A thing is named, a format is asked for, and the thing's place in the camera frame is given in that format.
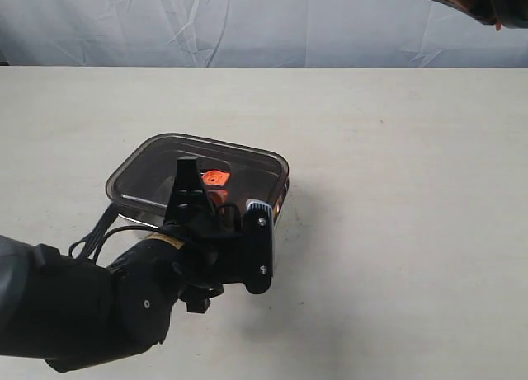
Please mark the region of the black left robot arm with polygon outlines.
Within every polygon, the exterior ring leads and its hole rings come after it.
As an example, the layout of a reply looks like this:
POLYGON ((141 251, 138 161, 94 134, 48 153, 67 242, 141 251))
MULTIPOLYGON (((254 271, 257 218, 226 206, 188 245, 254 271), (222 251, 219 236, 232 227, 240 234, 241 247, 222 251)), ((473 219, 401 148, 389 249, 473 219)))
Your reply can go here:
POLYGON ((67 373, 162 344, 177 302, 205 312, 235 280, 219 260, 227 232, 194 157, 177 161, 163 225, 106 266, 113 231, 98 223, 77 256, 1 239, 1 353, 44 360, 67 373))

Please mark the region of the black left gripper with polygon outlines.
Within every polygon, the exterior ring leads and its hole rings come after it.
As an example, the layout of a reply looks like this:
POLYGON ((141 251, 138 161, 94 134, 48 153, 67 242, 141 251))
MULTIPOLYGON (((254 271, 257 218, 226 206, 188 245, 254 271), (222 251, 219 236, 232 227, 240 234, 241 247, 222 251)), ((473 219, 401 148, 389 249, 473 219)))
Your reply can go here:
POLYGON ((182 246, 156 261, 163 281, 242 281, 243 217, 227 190, 205 188, 198 157, 181 157, 159 232, 182 246))

